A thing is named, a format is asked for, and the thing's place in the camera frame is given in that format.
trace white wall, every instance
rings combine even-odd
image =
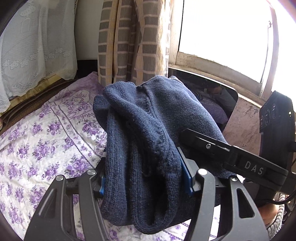
[[[97,59],[98,36],[104,0],[79,0],[75,17],[77,60]]]

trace grey sleeve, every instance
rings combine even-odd
[[[222,88],[221,94],[214,94],[212,97],[230,112],[234,110],[237,103],[225,88]]]
[[[285,195],[281,194],[279,197],[279,201],[283,201],[285,199]],[[272,239],[276,233],[281,229],[281,223],[283,221],[285,205],[282,204],[279,206],[279,211],[277,215],[274,217],[273,221],[266,225],[269,239]]]

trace navy knit sweater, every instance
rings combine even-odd
[[[184,193],[179,133],[192,129],[226,142],[210,114],[176,77],[156,76],[140,86],[116,82],[94,99],[107,132],[106,183],[101,212],[117,226],[157,233],[192,217],[196,202]],[[193,152],[199,167],[229,177],[221,164]]]

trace floral bedsheet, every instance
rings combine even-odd
[[[22,239],[54,177],[79,176],[103,155],[107,134],[92,111],[95,95],[102,92],[97,80],[96,72],[77,80],[0,136],[0,210]],[[73,203],[77,237],[83,240],[78,195]],[[218,222],[216,207],[211,239],[217,235]],[[183,240],[189,224],[190,220],[146,235],[134,226],[117,227],[105,221],[115,241]]]

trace window frame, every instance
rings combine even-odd
[[[271,60],[266,63],[263,73],[263,76],[267,77],[265,77],[261,83],[227,66],[179,51],[184,1],[186,0],[174,1],[172,5],[169,67],[209,77],[233,87],[239,94],[252,100],[267,100],[272,93],[271,88],[274,81],[279,52],[279,32],[276,13],[268,0],[267,2],[269,3],[271,11],[273,44],[269,47],[268,52],[268,54],[271,54]]]

